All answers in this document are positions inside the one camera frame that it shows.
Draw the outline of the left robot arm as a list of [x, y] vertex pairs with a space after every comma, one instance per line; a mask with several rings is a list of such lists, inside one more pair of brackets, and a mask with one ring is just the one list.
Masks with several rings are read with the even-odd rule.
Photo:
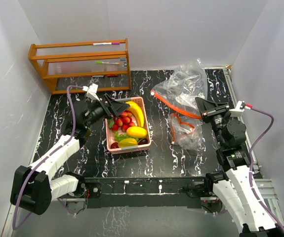
[[85, 193], [84, 178], [67, 173], [54, 178], [58, 169], [86, 143], [90, 127], [99, 120], [119, 117], [129, 105], [112, 99], [108, 94], [91, 105], [86, 101], [70, 103], [72, 119], [58, 142], [36, 162], [15, 170], [10, 202], [17, 208], [42, 215], [50, 203], [71, 193], [81, 197]]

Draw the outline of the pink plastic basket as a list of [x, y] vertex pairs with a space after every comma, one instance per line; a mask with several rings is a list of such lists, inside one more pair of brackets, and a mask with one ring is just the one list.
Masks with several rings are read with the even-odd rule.
[[107, 122], [107, 119], [105, 119], [107, 149], [112, 154], [123, 154], [123, 153], [129, 153], [129, 152], [138, 152], [138, 151], [148, 150], [151, 145], [151, 136], [150, 136], [150, 130], [148, 126], [148, 121], [146, 118], [146, 109], [145, 109], [143, 98], [142, 97], [130, 97], [130, 98], [123, 98], [123, 99], [116, 99], [116, 101], [119, 101], [119, 102], [133, 101], [140, 106], [144, 114], [144, 127], [143, 128], [146, 129], [148, 133], [145, 138], [148, 139], [149, 143], [146, 145], [140, 145], [140, 146], [137, 145], [137, 146], [131, 146], [131, 147], [126, 147], [126, 148], [111, 149], [110, 148], [111, 144], [115, 142], [114, 133], [111, 131], [111, 129], [108, 128], [108, 122]]

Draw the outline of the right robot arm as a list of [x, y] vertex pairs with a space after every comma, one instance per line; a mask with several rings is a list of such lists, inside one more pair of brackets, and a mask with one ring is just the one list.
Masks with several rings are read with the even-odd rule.
[[267, 207], [253, 177], [252, 152], [246, 153], [246, 125], [238, 120], [252, 105], [238, 101], [230, 109], [196, 97], [204, 123], [209, 123], [218, 143], [216, 156], [222, 171], [208, 173], [204, 191], [217, 196], [231, 215], [241, 237], [284, 237], [284, 225]]

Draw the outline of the green grape bunch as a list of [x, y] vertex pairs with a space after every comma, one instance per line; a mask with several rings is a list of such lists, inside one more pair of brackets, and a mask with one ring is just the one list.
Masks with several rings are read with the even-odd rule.
[[129, 138], [126, 133], [118, 133], [117, 131], [114, 133], [114, 139], [116, 142], [120, 142], [123, 139]]

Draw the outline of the wooden shelf rack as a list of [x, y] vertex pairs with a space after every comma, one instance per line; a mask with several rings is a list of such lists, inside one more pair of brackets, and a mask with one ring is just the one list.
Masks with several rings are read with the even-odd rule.
[[[92, 45], [100, 42], [120, 42], [120, 45]], [[127, 58], [126, 67], [95, 63], [120, 62], [121, 57]], [[98, 91], [131, 90], [128, 39], [32, 44], [28, 59], [52, 95], [66, 93], [65, 89], [58, 89], [57, 86], [61, 79], [68, 78], [115, 78], [126, 75], [127, 85], [101, 87]]]

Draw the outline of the yellow banana bunch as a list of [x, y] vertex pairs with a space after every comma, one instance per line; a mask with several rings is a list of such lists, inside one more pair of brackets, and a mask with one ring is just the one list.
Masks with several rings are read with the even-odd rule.
[[128, 101], [126, 104], [129, 105], [127, 110], [134, 115], [137, 125], [139, 127], [144, 127], [144, 114], [140, 106], [133, 101]]

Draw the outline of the dark red plum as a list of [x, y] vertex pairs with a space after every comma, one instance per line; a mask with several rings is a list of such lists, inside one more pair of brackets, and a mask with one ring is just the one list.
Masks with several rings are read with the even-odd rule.
[[144, 139], [139, 140], [138, 145], [139, 145], [139, 146], [140, 146], [140, 145], [146, 145], [146, 144], [148, 144], [148, 143], [149, 143], [148, 139], [147, 139], [147, 138], [144, 138]]
[[110, 146], [111, 149], [117, 149], [118, 148], [118, 142], [114, 142]]

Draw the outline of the green marker pen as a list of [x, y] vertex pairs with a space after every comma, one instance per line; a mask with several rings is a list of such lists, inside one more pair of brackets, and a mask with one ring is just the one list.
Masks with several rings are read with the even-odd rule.
[[96, 64], [120, 65], [119, 62], [95, 61]]

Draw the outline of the dark red plum left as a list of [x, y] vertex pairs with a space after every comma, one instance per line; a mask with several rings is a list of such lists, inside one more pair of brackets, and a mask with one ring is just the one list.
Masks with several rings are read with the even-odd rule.
[[114, 142], [110, 146], [111, 149], [117, 149], [118, 148], [118, 142]]

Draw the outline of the clear zip bag orange zipper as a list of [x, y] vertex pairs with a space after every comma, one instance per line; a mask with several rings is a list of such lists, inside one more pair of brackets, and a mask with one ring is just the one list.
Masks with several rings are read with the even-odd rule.
[[156, 84], [151, 95], [170, 109], [193, 119], [201, 119], [196, 98], [207, 98], [207, 77], [199, 58], [180, 65], [169, 79]]

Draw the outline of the black base bar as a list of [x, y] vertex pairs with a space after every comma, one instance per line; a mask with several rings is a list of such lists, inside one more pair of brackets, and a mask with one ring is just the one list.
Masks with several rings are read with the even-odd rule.
[[85, 178], [87, 208], [187, 207], [201, 208], [218, 198], [203, 177]]

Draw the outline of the yellow starfruit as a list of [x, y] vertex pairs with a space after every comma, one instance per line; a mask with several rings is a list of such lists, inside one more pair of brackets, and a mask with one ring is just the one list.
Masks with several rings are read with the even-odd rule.
[[138, 145], [138, 142], [134, 138], [125, 138], [118, 142], [119, 148], [126, 148], [126, 147], [137, 146], [137, 145]]

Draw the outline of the dark red plum right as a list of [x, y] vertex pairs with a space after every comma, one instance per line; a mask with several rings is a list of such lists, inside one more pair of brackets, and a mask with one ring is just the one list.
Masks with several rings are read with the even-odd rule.
[[139, 140], [138, 145], [139, 145], [139, 146], [140, 146], [140, 145], [146, 145], [146, 144], [148, 144], [148, 143], [149, 143], [148, 139], [147, 139], [147, 138], [144, 138], [144, 139]]

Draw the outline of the yellow mango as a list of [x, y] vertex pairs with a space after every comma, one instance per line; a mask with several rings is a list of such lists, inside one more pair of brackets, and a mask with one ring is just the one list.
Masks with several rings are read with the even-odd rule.
[[126, 130], [126, 133], [128, 136], [132, 137], [132, 138], [145, 138], [147, 136], [147, 130], [142, 128], [142, 127], [138, 127], [138, 126], [131, 126]]

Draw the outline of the pink white marker pen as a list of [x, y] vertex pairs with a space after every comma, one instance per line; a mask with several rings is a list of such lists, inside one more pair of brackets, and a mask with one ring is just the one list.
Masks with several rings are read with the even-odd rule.
[[93, 46], [99, 45], [120, 45], [120, 42], [100, 42], [100, 43], [93, 43]]

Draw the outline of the red strawberry bunch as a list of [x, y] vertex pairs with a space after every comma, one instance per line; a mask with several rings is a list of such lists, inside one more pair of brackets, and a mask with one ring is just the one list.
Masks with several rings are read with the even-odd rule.
[[124, 111], [119, 117], [113, 117], [108, 120], [108, 128], [112, 132], [126, 132], [128, 128], [136, 126], [132, 120], [133, 114], [129, 111]]

